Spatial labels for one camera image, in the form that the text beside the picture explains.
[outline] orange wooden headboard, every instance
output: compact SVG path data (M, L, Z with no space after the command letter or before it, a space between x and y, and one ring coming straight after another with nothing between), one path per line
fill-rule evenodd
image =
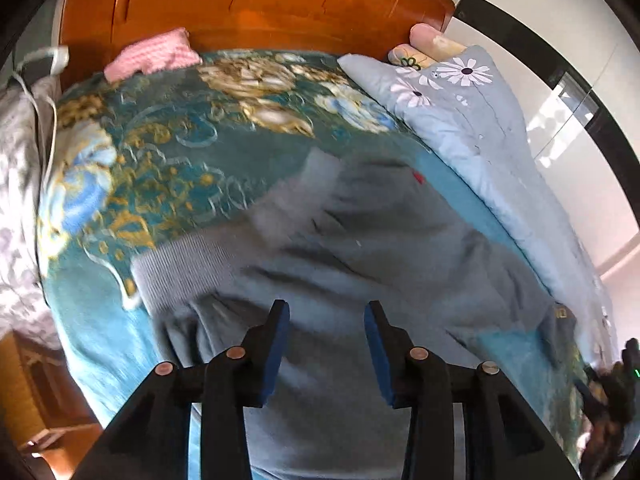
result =
M103 69L127 44L186 27L201 52L282 48L381 59L410 27L442 30L451 0L65 0L60 40L70 49L63 85Z

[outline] pink folded cloth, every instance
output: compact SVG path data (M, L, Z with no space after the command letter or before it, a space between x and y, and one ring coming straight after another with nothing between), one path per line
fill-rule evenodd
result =
M139 70L151 74L200 63L202 58L189 45L187 30L174 28L123 48L118 57L104 67L104 77L113 83L131 77Z

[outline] gray sweater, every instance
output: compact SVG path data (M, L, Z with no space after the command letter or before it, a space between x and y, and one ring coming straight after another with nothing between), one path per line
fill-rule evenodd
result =
M289 303L276 390L245 410L252 466L284 480L400 476L409 413L380 395L370 300L450 364L479 363L465 342L480 331L543 326L547 347L559 344L554 300L529 267L399 162L312 150L243 215L142 254L132 272L162 356L185 367L238 344L274 300Z

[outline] daisy print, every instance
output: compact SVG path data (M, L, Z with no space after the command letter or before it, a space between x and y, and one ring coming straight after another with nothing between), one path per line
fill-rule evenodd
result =
M466 64L459 57L454 57L453 61L453 63L444 61L442 64L446 66L437 67L436 71L440 72L439 77L448 79L453 84L460 83L460 86L471 86L471 83L483 85L491 82L490 78L493 75L487 72L489 67L476 68L475 59L469 59Z
M418 79L418 83L425 86L430 86L434 90L442 90L442 86L440 86L435 81L432 81L427 76L422 75L420 71L414 70L413 68L396 68L396 72L399 74L403 74L408 79Z
M391 85L389 90L392 92L399 92L398 98L396 99L396 105L406 103L408 108L431 105L431 102L426 95L423 95L415 86L410 85L403 79L398 78L398 82Z

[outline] floral blanket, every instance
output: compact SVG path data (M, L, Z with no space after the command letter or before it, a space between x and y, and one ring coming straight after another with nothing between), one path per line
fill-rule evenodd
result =
M202 57L201 66L113 85L97 74L60 101L38 219L40 267L70 371L101 423L159 360L148 315L136 308L132 256L248 208L297 173L313 146L410 164L463 219L526 260L464 181L335 57L252 50ZM571 453L574 356L553 369L537 335L525 333L479 337L473 351L502 365ZM190 478L198 477L197 429Z

